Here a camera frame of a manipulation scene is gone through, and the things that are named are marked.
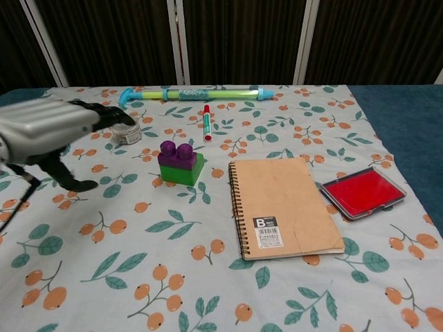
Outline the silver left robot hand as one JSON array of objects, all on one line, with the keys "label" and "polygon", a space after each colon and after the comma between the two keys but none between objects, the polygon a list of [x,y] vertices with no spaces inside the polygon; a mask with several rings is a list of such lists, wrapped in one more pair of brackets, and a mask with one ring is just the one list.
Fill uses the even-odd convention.
[{"label": "silver left robot hand", "polygon": [[61,161],[67,145],[116,124],[133,127],[135,120],[118,107],[82,100],[45,98],[1,107],[1,163],[15,172],[38,165],[61,187],[87,192],[95,181],[78,181]]}]

